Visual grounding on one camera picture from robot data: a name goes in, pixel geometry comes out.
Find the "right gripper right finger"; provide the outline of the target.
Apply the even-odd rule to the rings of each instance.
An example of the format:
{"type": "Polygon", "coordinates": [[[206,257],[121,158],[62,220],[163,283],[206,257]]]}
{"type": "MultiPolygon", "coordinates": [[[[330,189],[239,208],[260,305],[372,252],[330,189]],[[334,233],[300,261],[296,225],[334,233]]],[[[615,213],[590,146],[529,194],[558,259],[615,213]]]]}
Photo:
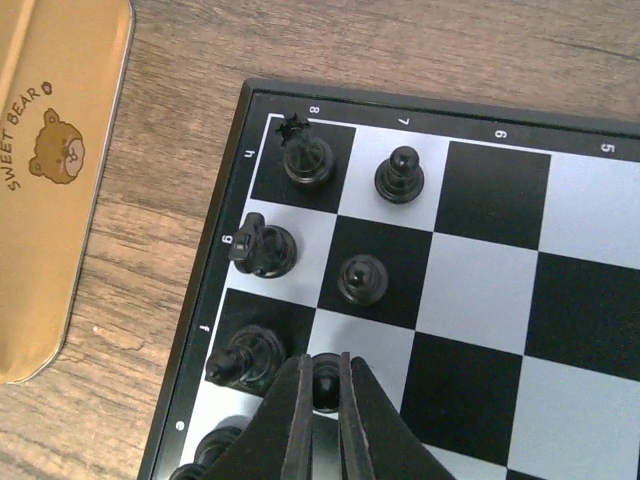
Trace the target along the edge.
{"type": "Polygon", "coordinates": [[[338,438],[342,479],[451,479],[421,444],[361,357],[338,360],[338,438]]]}

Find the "black king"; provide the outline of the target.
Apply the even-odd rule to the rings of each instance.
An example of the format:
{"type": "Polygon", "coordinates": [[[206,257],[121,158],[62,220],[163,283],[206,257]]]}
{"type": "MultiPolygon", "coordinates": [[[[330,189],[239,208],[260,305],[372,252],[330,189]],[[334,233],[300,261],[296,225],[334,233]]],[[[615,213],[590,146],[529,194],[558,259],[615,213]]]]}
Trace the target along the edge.
{"type": "Polygon", "coordinates": [[[178,467],[169,477],[170,480],[199,480],[206,470],[229,448],[243,433],[236,426],[225,426],[212,430],[199,442],[194,461],[178,467]]]}

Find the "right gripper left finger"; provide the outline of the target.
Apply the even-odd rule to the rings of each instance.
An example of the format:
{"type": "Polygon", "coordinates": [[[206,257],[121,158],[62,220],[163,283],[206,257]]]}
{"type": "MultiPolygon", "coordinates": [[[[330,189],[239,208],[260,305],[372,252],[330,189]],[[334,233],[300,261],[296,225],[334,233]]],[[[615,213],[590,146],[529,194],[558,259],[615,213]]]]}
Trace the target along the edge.
{"type": "Polygon", "coordinates": [[[289,358],[237,440],[205,479],[309,479],[312,471],[313,363],[289,358]]]}

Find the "black knight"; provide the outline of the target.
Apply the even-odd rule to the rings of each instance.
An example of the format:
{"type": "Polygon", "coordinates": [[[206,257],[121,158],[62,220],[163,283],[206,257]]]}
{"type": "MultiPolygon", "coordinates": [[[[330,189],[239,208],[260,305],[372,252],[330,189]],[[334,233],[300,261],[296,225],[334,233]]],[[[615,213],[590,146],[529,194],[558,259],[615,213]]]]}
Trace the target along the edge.
{"type": "Polygon", "coordinates": [[[273,279],[294,268],[297,253],[296,241],[288,230],[267,225],[261,213],[249,212],[232,235],[228,259],[240,273],[273,279]]]}

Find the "black pawn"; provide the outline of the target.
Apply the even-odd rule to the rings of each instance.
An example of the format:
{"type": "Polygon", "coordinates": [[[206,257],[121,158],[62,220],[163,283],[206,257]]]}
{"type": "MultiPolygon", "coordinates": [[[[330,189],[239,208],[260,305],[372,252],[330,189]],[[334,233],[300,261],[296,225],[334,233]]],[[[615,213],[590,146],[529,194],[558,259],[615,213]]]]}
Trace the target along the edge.
{"type": "Polygon", "coordinates": [[[370,306],[379,302],[386,294],[389,276],[378,258],[358,254],[342,263],[337,285],[341,295],[349,303],[370,306]]]}
{"type": "Polygon", "coordinates": [[[418,152],[411,146],[400,146],[377,168],[374,185],[378,194],[394,204],[416,199],[424,187],[424,171],[418,152]]]}
{"type": "Polygon", "coordinates": [[[312,357],[313,363],[313,407],[321,413],[334,413],[340,402],[340,356],[321,353],[312,357]]]}

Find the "black rook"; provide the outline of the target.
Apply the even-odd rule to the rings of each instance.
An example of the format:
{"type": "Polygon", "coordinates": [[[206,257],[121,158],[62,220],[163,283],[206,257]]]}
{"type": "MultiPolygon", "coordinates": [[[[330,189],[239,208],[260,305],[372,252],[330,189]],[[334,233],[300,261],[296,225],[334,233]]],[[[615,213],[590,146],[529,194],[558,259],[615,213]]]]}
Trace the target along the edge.
{"type": "Polygon", "coordinates": [[[336,169],[330,145],[315,135],[306,117],[285,116],[275,133],[280,137],[284,171],[291,181],[304,188],[327,183],[336,169]]]}

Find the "black bishop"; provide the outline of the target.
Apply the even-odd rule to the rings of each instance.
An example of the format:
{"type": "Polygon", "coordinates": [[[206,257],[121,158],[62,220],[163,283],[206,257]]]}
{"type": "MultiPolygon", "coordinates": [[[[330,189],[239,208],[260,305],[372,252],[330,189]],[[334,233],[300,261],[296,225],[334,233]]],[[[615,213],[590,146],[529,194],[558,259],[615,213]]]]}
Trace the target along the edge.
{"type": "Polygon", "coordinates": [[[221,387],[263,395],[286,359],[281,338],[271,329],[251,324],[237,331],[226,346],[212,350],[204,378],[221,387]]]}

